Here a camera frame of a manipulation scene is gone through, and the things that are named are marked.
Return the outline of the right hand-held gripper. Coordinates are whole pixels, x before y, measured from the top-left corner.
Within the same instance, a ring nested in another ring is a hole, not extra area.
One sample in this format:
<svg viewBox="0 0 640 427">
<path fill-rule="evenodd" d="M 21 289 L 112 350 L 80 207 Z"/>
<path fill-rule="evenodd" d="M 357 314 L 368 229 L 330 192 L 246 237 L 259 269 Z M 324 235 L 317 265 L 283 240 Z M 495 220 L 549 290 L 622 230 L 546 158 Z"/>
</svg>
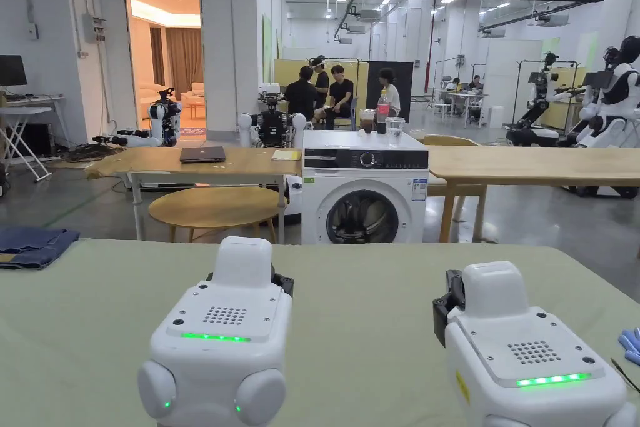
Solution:
<svg viewBox="0 0 640 427">
<path fill-rule="evenodd" d="M 557 316 L 529 303 L 509 261 L 446 272 L 434 334 L 469 426 L 637 426 L 628 384 Z"/>
</svg>

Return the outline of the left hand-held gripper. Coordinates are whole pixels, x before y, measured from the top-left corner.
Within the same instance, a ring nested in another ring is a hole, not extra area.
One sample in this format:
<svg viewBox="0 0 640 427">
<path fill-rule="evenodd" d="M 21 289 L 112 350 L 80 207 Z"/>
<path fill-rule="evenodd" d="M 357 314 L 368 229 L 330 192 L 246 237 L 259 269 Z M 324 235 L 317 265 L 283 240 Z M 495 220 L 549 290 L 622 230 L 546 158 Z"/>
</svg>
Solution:
<svg viewBox="0 0 640 427">
<path fill-rule="evenodd" d="M 276 417 L 294 281 L 272 256 L 265 239 L 225 238 L 213 272 L 155 330 L 137 385 L 158 426 L 268 426 Z"/>
</svg>

